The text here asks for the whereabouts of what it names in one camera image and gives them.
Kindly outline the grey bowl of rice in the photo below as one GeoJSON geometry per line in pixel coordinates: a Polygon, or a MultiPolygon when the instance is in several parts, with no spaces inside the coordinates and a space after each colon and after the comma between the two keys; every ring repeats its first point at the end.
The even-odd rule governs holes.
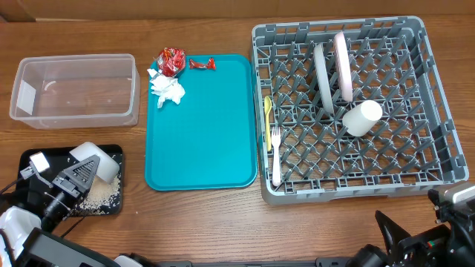
{"type": "Polygon", "coordinates": [[[78,161],[82,161],[93,155],[98,156],[99,166],[96,175],[108,184],[114,181],[114,178],[119,172],[119,164],[92,142],[84,142],[71,150],[70,154],[78,161]]]}

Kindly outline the white napkin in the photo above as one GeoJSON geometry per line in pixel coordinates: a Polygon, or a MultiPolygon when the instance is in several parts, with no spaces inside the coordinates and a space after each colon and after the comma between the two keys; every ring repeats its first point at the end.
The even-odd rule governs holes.
{"type": "Polygon", "coordinates": [[[159,96],[157,107],[161,108],[167,100],[171,100],[176,105],[180,104],[186,92],[178,79],[165,76],[155,69],[149,68],[147,71],[151,78],[151,93],[159,96]]]}

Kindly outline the red snack wrapper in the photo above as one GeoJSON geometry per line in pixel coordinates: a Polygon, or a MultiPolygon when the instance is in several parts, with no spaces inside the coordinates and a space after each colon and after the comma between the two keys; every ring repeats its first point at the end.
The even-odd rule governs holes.
{"type": "Polygon", "coordinates": [[[179,48],[165,47],[156,58],[158,70],[167,77],[175,77],[186,66],[186,52],[179,48]]]}

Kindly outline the small red sauce packet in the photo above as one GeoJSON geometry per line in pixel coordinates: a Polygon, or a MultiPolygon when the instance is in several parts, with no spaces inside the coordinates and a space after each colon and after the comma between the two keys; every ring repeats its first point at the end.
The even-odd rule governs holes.
{"type": "Polygon", "coordinates": [[[199,69],[199,70],[216,70],[216,64],[214,58],[210,57],[207,62],[196,62],[193,59],[189,60],[190,69],[199,69]]]}

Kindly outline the pink round plate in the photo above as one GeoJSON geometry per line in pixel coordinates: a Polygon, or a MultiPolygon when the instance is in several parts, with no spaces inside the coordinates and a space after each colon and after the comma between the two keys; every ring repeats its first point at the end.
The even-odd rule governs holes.
{"type": "Polygon", "coordinates": [[[351,102],[353,100],[353,82],[347,45],[342,31],[334,36],[333,44],[341,96],[344,101],[351,102]]]}

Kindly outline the white round plate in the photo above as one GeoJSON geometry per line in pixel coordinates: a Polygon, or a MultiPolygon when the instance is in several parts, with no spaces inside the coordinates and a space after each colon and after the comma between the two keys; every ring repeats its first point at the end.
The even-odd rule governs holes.
{"type": "Polygon", "coordinates": [[[314,48],[313,53],[316,78],[323,108],[327,113],[334,114],[332,94],[330,91],[329,78],[327,75],[323,45],[317,44],[314,48]]]}

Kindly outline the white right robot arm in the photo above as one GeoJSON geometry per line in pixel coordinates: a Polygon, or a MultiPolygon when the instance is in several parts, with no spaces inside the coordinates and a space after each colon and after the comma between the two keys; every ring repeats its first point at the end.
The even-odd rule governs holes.
{"type": "Polygon", "coordinates": [[[436,227],[409,234],[381,211],[375,213],[386,251],[367,244],[347,266],[467,266],[474,265],[474,184],[430,189],[436,227]]]}

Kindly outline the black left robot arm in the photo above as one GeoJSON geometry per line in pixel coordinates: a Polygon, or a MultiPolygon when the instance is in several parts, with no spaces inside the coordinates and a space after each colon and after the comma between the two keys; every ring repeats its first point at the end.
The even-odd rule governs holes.
{"type": "Polygon", "coordinates": [[[47,189],[36,211],[11,205],[1,214],[2,266],[116,266],[108,257],[52,234],[88,195],[100,158],[92,155],[62,171],[52,181],[42,172],[49,169],[43,153],[37,153],[20,171],[22,180],[39,180],[47,189]]]}

